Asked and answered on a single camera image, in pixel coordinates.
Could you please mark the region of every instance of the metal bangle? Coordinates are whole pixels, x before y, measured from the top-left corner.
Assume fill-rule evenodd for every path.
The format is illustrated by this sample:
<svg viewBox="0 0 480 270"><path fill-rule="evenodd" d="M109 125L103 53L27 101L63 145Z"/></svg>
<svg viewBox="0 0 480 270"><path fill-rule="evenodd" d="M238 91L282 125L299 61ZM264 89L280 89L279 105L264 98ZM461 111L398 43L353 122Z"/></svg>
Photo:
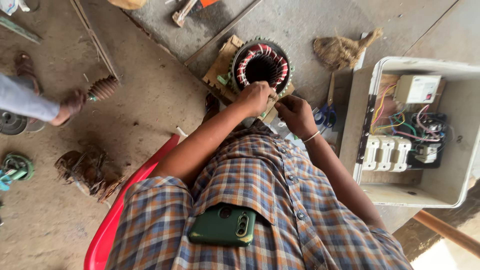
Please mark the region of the metal bangle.
<svg viewBox="0 0 480 270"><path fill-rule="evenodd" d="M315 134L313 134L312 137L310 137L310 138L308 138L308 139L306 139L306 140L304 140L304 141L302 141L302 142L303 142L303 143L306 143L306 142L310 141L311 139L315 138L315 136L317 136L317 135L319 135L319 134L320 134L320 130L317 131Z"/></svg>

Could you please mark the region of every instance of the phone case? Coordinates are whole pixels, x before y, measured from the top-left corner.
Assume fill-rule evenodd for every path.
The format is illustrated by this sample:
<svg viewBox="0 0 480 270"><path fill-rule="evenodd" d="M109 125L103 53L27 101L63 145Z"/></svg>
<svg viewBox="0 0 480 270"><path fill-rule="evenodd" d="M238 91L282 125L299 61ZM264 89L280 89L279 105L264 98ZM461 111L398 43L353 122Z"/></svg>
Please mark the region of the phone case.
<svg viewBox="0 0 480 270"><path fill-rule="evenodd" d="M231 213L224 218L228 210ZM196 244L248 246L253 241L255 218L250 208L219 203L197 217L189 239Z"/></svg>

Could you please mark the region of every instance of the plaid shirt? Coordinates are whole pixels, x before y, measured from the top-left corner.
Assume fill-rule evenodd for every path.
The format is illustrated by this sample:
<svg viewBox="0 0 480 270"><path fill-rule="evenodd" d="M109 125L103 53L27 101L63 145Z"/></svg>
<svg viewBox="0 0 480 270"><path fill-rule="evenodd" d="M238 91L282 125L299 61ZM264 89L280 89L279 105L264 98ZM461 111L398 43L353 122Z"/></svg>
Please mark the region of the plaid shirt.
<svg viewBox="0 0 480 270"><path fill-rule="evenodd" d="M248 247L198 245L189 231L220 202L257 212ZM192 188L154 177L125 195L112 269L411 269L399 242L339 202L321 170L267 128L230 135Z"/></svg>

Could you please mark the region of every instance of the red plastic chair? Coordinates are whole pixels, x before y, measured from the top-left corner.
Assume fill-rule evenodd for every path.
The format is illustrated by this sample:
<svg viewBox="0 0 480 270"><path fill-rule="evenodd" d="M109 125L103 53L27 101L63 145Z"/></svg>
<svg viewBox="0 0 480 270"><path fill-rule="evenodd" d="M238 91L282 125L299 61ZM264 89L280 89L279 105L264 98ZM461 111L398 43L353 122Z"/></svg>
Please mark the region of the red plastic chair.
<svg viewBox="0 0 480 270"><path fill-rule="evenodd" d="M115 233L123 211L123 198L128 188L139 181L145 180L158 162L170 152L178 143L180 136L174 134L147 162L145 162L123 185L108 214L100 224L95 236L88 247L85 256L84 270L104 270L110 250L113 246Z"/></svg>

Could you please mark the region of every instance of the trouser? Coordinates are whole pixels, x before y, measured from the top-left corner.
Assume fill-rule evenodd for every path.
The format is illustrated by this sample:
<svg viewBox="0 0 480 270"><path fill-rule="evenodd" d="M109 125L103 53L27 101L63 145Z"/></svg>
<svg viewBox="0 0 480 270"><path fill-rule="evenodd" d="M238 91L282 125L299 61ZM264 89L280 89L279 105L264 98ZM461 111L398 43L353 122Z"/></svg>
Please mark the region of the trouser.
<svg viewBox="0 0 480 270"><path fill-rule="evenodd" d="M32 80L0 73L0 109L44 122L53 120L60 104L35 95L33 89Z"/></svg>

